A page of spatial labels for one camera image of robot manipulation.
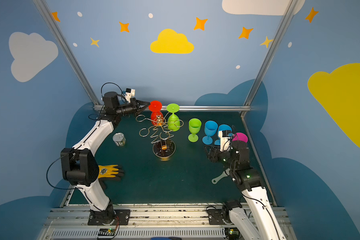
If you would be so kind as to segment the red wine glass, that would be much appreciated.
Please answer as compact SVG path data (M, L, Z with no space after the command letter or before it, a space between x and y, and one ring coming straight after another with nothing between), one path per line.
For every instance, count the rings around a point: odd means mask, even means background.
M149 110L151 113L151 122L154 126L163 126L164 125L164 115L161 112L162 103L159 101L152 101L149 105Z

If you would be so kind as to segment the blue wine glass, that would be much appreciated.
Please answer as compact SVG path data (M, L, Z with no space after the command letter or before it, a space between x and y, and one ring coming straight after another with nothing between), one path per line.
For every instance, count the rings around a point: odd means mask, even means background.
M205 136L202 141L205 145L211 145L213 143L212 136L215 135L218 129L218 124L215 121L207 121L205 123Z
M232 133L232 128L229 126L229 125L220 125L218 127L218 130L217 130L217 135L218 135L218 139L214 142L214 145L216 146L220 146L221 145L221 136L220 136L220 132L221 131L228 131L228 133Z

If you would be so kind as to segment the pink wine glass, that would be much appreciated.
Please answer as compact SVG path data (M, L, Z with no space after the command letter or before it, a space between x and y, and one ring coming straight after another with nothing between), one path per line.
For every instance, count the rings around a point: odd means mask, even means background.
M241 141L247 143L249 140L248 136L244 133L236 133L232 139L232 141Z

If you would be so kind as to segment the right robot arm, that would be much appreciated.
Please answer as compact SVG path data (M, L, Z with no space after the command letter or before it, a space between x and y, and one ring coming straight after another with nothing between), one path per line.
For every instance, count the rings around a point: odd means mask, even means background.
M229 169L229 176L240 190L252 212L253 224L238 201L226 202L229 221L239 230L245 240L285 240L286 237L272 210L264 181L251 166L250 150L243 141L221 143L220 146L205 145L207 158L222 163Z

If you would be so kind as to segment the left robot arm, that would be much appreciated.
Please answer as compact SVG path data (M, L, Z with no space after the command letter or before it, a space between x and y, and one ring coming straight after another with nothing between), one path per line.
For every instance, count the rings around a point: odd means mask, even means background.
M118 126L122 116L139 115L150 103L139 101L128 92L124 96L108 92L103 96L104 106L93 128L72 148L61 151L63 179L78 189L90 205L90 226L118 224L112 201L106 196L100 182L100 168L95 154Z

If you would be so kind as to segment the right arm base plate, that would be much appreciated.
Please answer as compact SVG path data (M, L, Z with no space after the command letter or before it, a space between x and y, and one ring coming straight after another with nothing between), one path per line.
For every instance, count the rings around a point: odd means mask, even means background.
M228 209L206 209L210 225L232 225Z

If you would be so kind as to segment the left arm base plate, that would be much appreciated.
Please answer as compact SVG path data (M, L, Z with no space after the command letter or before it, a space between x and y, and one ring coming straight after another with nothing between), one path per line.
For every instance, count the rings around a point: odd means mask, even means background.
M90 210L88 226L126 226L129 223L131 210L114 210L113 214L107 211L97 212Z

